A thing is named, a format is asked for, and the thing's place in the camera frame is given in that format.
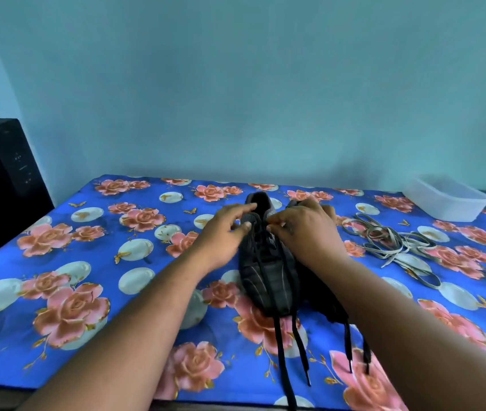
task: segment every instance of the hand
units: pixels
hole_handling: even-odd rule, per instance
[[[332,206],[306,199],[268,218],[267,229],[277,235],[302,264],[316,272],[324,262],[349,259],[336,228]]]
[[[256,203],[226,205],[207,222],[190,247],[191,253],[199,254],[206,263],[207,274],[226,265],[237,253],[243,237],[251,230],[251,223],[245,222],[234,229],[234,222],[255,208]]]

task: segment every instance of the person's right arm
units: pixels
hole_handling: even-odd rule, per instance
[[[268,221],[333,291],[409,409],[486,409],[486,352],[350,258],[332,207],[307,200]]]

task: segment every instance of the black sneaker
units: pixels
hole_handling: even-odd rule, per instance
[[[257,207],[241,219],[241,222],[252,223],[250,232],[239,246],[241,283],[252,302],[266,317],[274,320],[281,385],[287,395],[289,408],[296,410],[296,399],[285,364],[281,317],[292,316],[292,332],[300,352],[308,385],[311,386],[311,384],[308,375],[308,357],[296,326],[300,290],[294,257],[276,236],[266,231],[267,218],[275,214],[268,194],[265,192],[251,193],[247,196],[245,203],[257,203]]]
[[[291,200],[287,207],[297,206],[300,202],[298,200]],[[353,361],[353,354],[351,352],[351,333],[349,326],[349,317],[342,304],[338,301],[334,293],[329,287],[322,282],[322,280],[315,275],[315,273],[300,263],[294,260],[298,279],[300,281],[301,301],[308,301],[311,308],[324,315],[331,323],[341,323],[344,325],[344,350],[349,362],[349,372],[352,373],[351,362]],[[368,374],[370,365],[370,348],[367,341],[363,337],[363,360],[366,364],[366,372]]]

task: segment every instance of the plastic container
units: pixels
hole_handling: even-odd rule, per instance
[[[416,176],[403,194],[441,221],[472,222],[486,206],[485,193],[442,174]]]

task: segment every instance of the teal wall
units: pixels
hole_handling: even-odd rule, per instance
[[[0,0],[57,199],[103,173],[486,189],[486,0]]]

